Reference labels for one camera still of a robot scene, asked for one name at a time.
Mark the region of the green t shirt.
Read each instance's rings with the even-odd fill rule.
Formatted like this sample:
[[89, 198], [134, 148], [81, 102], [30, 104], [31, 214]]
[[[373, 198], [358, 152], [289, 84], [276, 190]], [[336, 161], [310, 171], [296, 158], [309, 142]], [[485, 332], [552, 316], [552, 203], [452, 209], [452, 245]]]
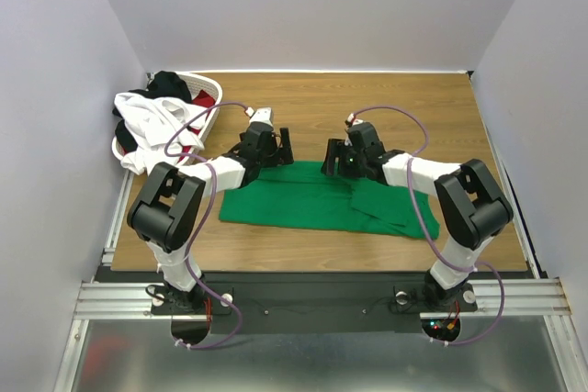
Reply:
[[224, 193], [219, 220], [422, 239], [409, 191], [366, 178], [321, 173], [319, 162], [264, 168], [248, 186]]

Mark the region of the white t shirt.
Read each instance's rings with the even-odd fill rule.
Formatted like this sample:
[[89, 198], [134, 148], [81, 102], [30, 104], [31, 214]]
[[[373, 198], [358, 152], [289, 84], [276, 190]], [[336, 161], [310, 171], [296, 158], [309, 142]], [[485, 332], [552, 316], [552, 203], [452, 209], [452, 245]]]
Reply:
[[123, 154], [120, 165], [137, 175], [150, 173], [159, 162], [176, 165], [180, 152], [170, 151], [170, 147], [181, 131], [176, 129], [176, 118], [185, 104], [172, 97], [147, 99], [130, 92], [117, 94], [114, 106], [138, 143], [136, 151]]

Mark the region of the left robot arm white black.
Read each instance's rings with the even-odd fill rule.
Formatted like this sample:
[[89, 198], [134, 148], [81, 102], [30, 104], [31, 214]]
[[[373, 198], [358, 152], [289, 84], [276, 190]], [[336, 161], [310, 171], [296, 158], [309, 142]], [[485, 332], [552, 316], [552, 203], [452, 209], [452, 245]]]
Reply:
[[240, 189], [265, 168], [294, 163], [289, 130], [252, 122], [240, 141], [218, 158], [194, 165], [188, 172], [159, 162], [133, 201], [127, 223], [145, 241], [164, 274], [164, 288], [150, 294], [193, 313], [204, 306], [205, 291], [198, 285], [203, 274], [190, 255], [188, 244], [203, 197]]

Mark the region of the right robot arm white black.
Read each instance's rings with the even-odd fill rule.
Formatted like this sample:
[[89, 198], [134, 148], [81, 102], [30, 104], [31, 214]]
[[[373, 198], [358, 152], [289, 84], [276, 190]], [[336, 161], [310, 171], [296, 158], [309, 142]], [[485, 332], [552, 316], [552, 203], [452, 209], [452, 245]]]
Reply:
[[344, 139], [327, 141], [321, 172], [367, 178], [437, 199], [448, 232], [446, 245], [425, 273], [423, 299], [433, 309], [451, 304], [476, 271], [481, 252], [513, 220], [511, 204], [486, 164], [434, 162], [400, 150], [387, 151], [375, 127], [361, 121]]

